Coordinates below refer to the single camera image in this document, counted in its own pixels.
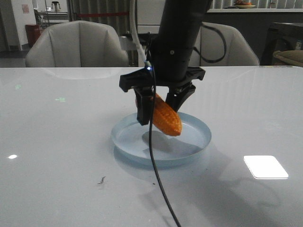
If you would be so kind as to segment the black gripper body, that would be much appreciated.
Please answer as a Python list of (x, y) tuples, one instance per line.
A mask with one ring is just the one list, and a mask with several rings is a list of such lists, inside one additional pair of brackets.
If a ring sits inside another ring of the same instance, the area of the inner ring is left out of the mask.
[[(124, 92), (128, 92), (129, 89), (151, 87), (154, 84), (152, 73), (153, 70), (151, 67), (145, 67), (129, 74), (121, 75), (119, 86)], [(185, 76), (181, 81), (175, 82), (157, 78), (156, 85), (168, 87), (169, 89), (180, 93), (192, 85), (192, 80), (203, 80), (204, 75), (204, 69), (200, 67), (188, 67)]]

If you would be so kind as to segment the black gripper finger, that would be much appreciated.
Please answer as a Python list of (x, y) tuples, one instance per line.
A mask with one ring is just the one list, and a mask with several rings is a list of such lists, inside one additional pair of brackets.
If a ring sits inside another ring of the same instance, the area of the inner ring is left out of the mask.
[(137, 120), (140, 125), (147, 125), (153, 116), (153, 87), (136, 87), (134, 92), (137, 106)]
[(165, 102), (175, 111), (178, 112), (183, 103), (196, 91), (192, 82), (181, 87), (169, 87)]

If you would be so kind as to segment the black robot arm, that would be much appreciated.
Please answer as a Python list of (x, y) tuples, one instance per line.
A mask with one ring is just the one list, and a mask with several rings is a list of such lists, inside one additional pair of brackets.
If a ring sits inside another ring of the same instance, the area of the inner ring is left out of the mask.
[(195, 92), (192, 80), (203, 79), (205, 71), (190, 67), (189, 60), (210, 5), (209, 0), (167, 0), (159, 32), (147, 46), (145, 67), (120, 77), (120, 88), (135, 92), (137, 120), (141, 125), (147, 125), (151, 119), (155, 87), (169, 88), (165, 101), (178, 111)]

